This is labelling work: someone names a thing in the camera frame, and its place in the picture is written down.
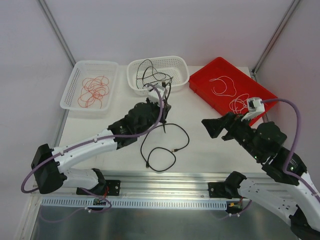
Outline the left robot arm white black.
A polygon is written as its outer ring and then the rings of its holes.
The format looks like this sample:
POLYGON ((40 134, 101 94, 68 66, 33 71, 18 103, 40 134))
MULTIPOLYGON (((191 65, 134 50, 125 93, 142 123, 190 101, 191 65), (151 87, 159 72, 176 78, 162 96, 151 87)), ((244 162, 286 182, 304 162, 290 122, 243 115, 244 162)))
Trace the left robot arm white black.
POLYGON ((61 187, 76 188, 78 195, 105 194, 108 183, 99 169, 83 170, 75 169, 74 166, 135 143, 158 123, 166 123, 171 108, 166 100, 159 104, 146 99, 145 102, 137 103, 122 119, 91 138, 71 146, 39 146, 31 163, 37 190, 43 195, 61 187))

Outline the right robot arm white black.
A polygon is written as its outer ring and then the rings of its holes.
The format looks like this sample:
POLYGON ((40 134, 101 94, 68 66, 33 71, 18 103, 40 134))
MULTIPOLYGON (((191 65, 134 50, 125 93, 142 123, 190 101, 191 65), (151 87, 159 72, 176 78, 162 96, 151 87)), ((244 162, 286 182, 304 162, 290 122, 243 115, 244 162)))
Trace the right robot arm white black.
POLYGON ((285 165, 290 151, 283 146, 287 136, 274 122, 252 128, 241 114, 232 112, 220 118, 203 119, 209 136, 222 136, 224 141, 235 140, 270 178, 267 184, 233 171, 222 182, 208 183, 212 198, 245 198, 267 209, 287 225, 300 240, 320 238, 320 203, 315 190, 308 189, 312 181, 306 165, 294 153, 285 165))

